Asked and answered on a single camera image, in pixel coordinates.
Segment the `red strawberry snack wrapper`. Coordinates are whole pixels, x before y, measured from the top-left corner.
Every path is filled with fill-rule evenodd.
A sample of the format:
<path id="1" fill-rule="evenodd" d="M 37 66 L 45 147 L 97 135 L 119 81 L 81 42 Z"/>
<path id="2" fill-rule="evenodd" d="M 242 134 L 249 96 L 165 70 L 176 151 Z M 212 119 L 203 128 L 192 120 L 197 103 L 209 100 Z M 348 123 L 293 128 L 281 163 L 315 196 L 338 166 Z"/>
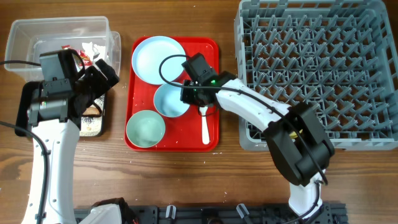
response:
<path id="1" fill-rule="evenodd" d="M 74 59 L 79 68 L 82 68 L 83 66 L 89 67 L 93 64 L 90 57 L 83 50 L 76 50 L 76 49 L 72 48 L 70 45 L 63 45 L 62 49 L 63 50 L 70 49 L 70 50 L 74 50 L 77 52 L 78 56 L 74 56 Z"/>

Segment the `light blue bowl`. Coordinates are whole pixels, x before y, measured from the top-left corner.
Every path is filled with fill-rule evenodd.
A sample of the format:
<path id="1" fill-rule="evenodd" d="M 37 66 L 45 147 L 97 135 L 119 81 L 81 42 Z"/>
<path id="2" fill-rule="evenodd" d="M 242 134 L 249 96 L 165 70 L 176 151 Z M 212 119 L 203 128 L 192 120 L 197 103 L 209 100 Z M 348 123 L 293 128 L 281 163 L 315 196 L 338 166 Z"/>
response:
<path id="1" fill-rule="evenodd" d="M 181 97 L 181 88 L 170 84 L 163 84 L 155 92 L 154 106 L 163 116 L 176 118 L 186 113 L 190 107 Z"/>

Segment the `white plastic spoon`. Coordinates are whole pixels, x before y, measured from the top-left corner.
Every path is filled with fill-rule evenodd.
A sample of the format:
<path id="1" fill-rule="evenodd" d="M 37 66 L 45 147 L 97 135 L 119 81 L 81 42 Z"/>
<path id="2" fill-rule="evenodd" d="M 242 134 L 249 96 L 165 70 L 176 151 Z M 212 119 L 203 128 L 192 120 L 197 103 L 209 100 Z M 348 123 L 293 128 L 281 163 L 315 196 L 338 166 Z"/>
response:
<path id="1" fill-rule="evenodd" d="M 201 138 L 202 138 L 202 143 L 204 145 L 207 145 L 210 143 L 210 134 L 209 134 L 208 124 L 207 124 L 207 120 L 206 120 L 207 110 L 208 110 L 207 106 L 199 107 L 199 112 L 201 115 Z"/>

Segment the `white rice grains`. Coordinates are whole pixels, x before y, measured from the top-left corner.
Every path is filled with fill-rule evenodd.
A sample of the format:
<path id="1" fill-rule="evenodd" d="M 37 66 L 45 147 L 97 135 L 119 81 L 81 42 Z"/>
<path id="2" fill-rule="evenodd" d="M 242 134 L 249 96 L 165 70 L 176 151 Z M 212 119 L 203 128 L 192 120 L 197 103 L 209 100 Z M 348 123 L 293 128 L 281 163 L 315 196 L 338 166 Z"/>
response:
<path id="1" fill-rule="evenodd" d="M 104 118 L 104 104 L 106 102 L 106 95 L 102 95 L 95 99 L 91 106 L 95 106 L 101 110 L 101 115 L 99 117 L 82 117 L 81 118 L 81 137 L 95 137 L 99 136 L 102 132 L 102 122 Z"/>

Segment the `light green bowl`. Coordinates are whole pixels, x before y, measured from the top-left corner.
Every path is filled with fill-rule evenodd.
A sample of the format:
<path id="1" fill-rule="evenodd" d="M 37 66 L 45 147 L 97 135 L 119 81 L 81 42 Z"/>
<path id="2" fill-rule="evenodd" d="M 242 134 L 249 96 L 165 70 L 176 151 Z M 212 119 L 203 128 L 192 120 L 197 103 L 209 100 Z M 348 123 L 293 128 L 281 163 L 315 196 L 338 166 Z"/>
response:
<path id="1" fill-rule="evenodd" d="M 140 148 L 149 148 L 161 142 L 165 130 L 164 119 L 152 110 L 134 113 L 126 125 L 129 142 Z"/>

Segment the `light blue plate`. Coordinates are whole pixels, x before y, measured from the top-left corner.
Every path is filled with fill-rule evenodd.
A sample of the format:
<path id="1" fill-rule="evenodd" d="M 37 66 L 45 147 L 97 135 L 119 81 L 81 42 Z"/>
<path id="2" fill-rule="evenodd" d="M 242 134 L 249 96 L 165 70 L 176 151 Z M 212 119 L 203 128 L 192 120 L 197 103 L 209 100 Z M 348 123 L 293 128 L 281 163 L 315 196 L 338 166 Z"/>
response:
<path id="1" fill-rule="evenodd" d="M 170 37 L 149 37 L 138 44 L 132 54 L 132 68 L 142 81 L 151 85 L 163 85 L 165 82 L 159 75 L 159 67 L 171 55 L 183 55 L 167 59 L 162 66 L 162 76 L 172 82 L 183 73 L 182 63 L 186 61 L 186 53 L 182 45 Z"/>

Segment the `yellow plastic cup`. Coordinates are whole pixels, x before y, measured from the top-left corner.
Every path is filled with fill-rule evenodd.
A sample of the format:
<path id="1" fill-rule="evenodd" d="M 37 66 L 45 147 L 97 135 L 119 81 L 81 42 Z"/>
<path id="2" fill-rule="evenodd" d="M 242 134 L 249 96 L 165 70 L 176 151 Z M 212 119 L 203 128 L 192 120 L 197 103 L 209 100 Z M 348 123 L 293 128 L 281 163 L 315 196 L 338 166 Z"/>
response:
<path id="1" fill-rule="evenodd" d="M 291 139 L 295 139 L 295 138 L 298 138 L 299 135 L 296 132 L 292 132 L 292 133 L 289 134 L 289 136 L 290 136 Z"/>

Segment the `brown carrot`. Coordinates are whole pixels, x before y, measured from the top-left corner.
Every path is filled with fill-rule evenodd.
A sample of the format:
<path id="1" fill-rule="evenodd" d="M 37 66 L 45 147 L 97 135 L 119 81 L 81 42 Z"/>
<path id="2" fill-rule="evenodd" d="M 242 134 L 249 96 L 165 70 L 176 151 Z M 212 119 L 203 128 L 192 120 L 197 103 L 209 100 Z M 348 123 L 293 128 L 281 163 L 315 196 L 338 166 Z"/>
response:
<path id="1" fill-rule="evenodd" d="M 83 113 L 83 117 L 99 117 L 101 115 L 101 110 L 96 108 L 95 106 L 91 106 L 86 109 Z"/>

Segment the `white napkin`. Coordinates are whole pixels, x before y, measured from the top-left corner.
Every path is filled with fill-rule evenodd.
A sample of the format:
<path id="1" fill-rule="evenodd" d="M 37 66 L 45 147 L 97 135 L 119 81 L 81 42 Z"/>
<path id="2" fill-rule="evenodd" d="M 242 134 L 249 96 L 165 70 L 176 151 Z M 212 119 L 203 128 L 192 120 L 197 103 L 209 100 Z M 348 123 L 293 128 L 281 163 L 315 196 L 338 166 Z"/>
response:
<path id="1" fill-rule="evenodd" d="M 106 47 L 97 45 L 92 42 L 82 43 L 84 53 L 90 58 L 92 62 L 96 62 L 99 59 L 106 60 Z"/>

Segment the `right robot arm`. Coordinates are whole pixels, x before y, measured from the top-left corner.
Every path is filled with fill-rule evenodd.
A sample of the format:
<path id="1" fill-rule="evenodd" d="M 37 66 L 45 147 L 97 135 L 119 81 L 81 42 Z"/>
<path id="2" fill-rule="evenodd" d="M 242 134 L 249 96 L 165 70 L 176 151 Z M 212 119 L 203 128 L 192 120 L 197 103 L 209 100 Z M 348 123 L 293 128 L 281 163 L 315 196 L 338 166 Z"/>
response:
<path id="1" fill-rule="evenodd" d="M 274 165 L 290 184 L 289 207 L 297 220 L 308 220 L 320 209 L 320 190 L 335 153 L 328 135 L 306 103 L 290 106 L 248 88 L 229 72 L 188 71 L 181 92 L 184 103 L 217 104 L 262 131 Z"/>

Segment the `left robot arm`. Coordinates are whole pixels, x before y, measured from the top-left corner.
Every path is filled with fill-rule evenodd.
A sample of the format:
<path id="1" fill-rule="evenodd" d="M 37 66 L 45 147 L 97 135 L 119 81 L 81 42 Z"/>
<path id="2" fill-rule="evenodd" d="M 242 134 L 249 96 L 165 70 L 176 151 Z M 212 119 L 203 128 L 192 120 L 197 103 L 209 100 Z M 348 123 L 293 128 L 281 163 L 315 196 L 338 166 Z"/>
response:
<path id="1" fill-rule="evenodd" d="M 102 58 L 86 66 L 76 50 L 43 53 L 44 76 L 29 82 L 22 94 L 27 103 L 24 131 L 32 136 L 34 158 L 23 223 L 75 223 L 73 163 L 83 113 L 119 82 L 114 68 Z"/>

